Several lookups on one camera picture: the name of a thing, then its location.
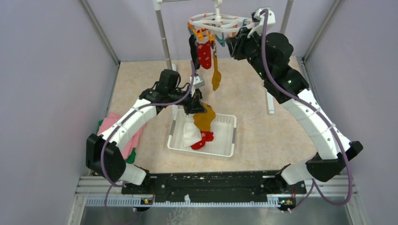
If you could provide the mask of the black sock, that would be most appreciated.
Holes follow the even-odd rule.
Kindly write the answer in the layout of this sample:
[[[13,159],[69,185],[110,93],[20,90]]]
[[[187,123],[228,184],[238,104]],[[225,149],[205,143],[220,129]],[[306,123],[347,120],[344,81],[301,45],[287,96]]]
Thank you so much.
[[[194,64],[195,69],[198,70],[200,68],[200,64],[199,64],[199,57],[198,57],[198,53],[197,53],[196,36],[190,35],[188,41],[189,41],[189,46],[190,46],[191,60]]]

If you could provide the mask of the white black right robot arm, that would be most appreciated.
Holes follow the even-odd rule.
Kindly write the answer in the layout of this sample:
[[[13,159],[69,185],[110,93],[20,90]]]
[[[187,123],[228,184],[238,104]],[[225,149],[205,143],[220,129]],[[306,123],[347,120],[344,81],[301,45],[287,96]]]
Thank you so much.
[[[289,66],[293,46],[284,34],[268,33],[265,44],[262,36],[248,34],[249,30],[242,28],[236,36],[226,38],[230,56],[247,60],[267,92],[296,118],[317,149],[311,158],[283,167],[275,180],[276,189],[288,193],[304,180],[329,181],[346,167],[346,161],[363,150],[363,145],[338,131],[316,102],[305,78]]]

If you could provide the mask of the white sock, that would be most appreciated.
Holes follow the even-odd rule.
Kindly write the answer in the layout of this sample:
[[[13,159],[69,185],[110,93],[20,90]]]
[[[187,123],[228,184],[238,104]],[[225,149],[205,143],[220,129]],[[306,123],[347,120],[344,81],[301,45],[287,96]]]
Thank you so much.
[[[183,127],[182,146],[184,148],[190,148],[201,140],[202,136],[196,125],[193,122],[185,123]]]

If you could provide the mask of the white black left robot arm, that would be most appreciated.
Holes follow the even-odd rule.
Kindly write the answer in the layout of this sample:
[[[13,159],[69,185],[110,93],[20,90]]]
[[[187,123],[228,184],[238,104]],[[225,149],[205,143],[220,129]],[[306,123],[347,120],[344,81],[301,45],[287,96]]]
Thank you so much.
[[[182,106],[186,114],[206,112],[197,92],[204,81],[196,72],[183,87],[179,87],[180,80],[177,71],[163,70],[153,87],[144,90],[117,122],[100,134],[91,134],[86,140],[86,166],[115,187],[131,183],[138,193],[148,192],[148,172],[127,164],[122,151],[143,125],[170,105]]]

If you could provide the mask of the white plastic clip hanger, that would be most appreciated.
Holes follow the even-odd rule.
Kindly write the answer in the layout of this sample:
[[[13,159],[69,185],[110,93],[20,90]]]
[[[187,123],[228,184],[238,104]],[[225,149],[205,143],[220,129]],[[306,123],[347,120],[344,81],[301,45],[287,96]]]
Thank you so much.
[[[220,12],[222,0],[213,0],[213,13],[203,13],[195,15],[188,20],[188,27],[192,29],[208,29],[213,33],[223,33],[227,36],[234,36],[240,28],[247,27],[251,29],[255,26],[251,18],[226,15]]]

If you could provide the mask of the mustard yellow sock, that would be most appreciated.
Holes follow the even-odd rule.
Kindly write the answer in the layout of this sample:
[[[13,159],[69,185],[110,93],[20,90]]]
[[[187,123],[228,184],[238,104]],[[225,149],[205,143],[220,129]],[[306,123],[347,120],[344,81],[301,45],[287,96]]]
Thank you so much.
[[[194,125],[200,131],[211,131],[211,124],[216,117],[216,113],[211,106],[205,103],[203,106],[206,109],[206,112],[196,113],[193,115]]]
[[[216,91],[219,88],[222,79],[222,75],[218,68],[218,57],[217,57],[216,47],[214,47],[213,50],[213,66],[214,66],[214,72],[212,77],[212,89],[213,91]]]

